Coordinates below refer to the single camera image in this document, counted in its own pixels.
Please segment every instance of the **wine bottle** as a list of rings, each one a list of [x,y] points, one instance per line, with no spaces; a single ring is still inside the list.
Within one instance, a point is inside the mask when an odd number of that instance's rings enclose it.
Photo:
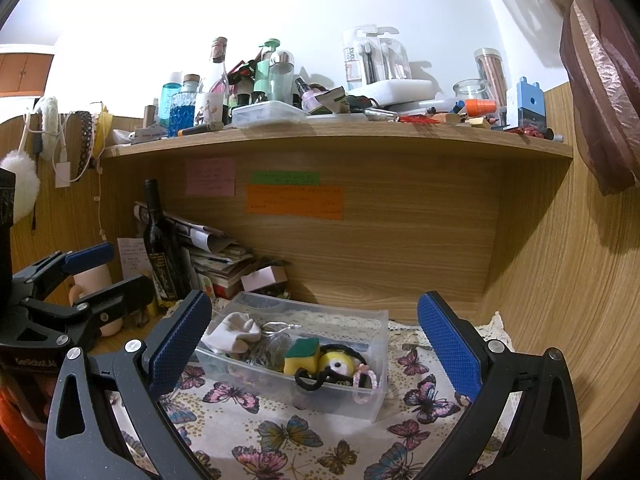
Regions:
[[[175,227],[162,212],[156,179],[145,180],[145,196],[149,214],[143,236],[146,255],[154,271],[160,303],[162,306],[171,307],[177,300],[186,298],[191,287],[183,269]]]

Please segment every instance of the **clear plastic storage box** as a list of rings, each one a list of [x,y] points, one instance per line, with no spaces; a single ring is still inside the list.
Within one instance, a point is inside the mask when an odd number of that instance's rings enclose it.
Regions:
[[[234,109],[233,126],[249,128],[273,123],[301,123],[306,113],[280,101],[265,101]]]
[[[321,345],[341,343],[350,346],[367,360],[380,387],[353,388],[325,383],[319,390],[307,392],[297,386],[292,376],[215,354],[200,343],[196,354],[207,378],[229,383],[259,399],[275,400],[300,409],[376,419],[386,392],[386,310],[334,308],[241,292],[214,318],[214,325],[231,312],[245,312],[260,325],[270,321],[300,325],[299,329],[287,331],[293,340],[316,336]]]

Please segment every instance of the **butterfly print tablecloth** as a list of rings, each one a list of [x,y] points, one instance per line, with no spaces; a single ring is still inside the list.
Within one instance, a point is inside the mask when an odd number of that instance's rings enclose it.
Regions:
[[[213,382],[195,360],[180,388],[161,403],[214,479],[411,480],[456,425],[468,399],[454,391],[420,328],[391,322],[389,330],[387,394],[374,424],[298,410]],[[511,348],[497,313],[478,331]],[[117,394],[112,404],[136,463],[154,470]],[[508,404],[476,468],[493,461],[512,418]]]

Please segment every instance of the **green sponge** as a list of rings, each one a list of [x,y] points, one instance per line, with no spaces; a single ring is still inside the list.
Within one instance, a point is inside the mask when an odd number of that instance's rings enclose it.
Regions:
[[[318,371],[320,340],[317,337],[300,338],[284,356],[284,373],[295,375],[298,368],[304,368],[310,375]]]

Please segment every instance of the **blue pencil sharpener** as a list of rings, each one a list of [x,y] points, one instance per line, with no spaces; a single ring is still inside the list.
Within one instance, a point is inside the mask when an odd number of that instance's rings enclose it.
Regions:
[[[507,90],[507,124],[510,128],[535,126],[539,132],[546,132],[545,95],[539,83],[530,85],[526,77],[521,77]]]

